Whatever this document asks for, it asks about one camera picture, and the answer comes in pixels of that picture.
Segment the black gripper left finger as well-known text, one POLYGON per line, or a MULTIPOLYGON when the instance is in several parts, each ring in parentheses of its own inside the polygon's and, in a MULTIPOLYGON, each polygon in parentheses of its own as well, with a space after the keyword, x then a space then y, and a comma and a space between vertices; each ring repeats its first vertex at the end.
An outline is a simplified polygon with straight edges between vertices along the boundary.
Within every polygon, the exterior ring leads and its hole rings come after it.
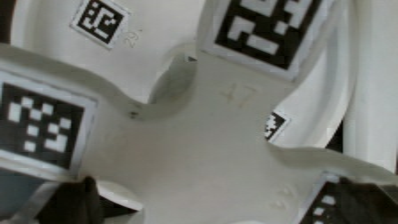
POLYGON ((103 224, 96 180, 80 182, 46 181, 21 208, 5 219, 5 224, 103 224))

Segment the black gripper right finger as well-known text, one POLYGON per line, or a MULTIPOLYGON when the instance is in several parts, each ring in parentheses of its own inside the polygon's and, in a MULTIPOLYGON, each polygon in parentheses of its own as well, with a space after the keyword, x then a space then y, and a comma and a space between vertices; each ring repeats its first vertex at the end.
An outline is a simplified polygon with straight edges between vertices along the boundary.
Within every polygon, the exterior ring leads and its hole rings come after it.
POLYGON ((373 184, 336 186, 330 224, 398 224, 398 202, 373 184))

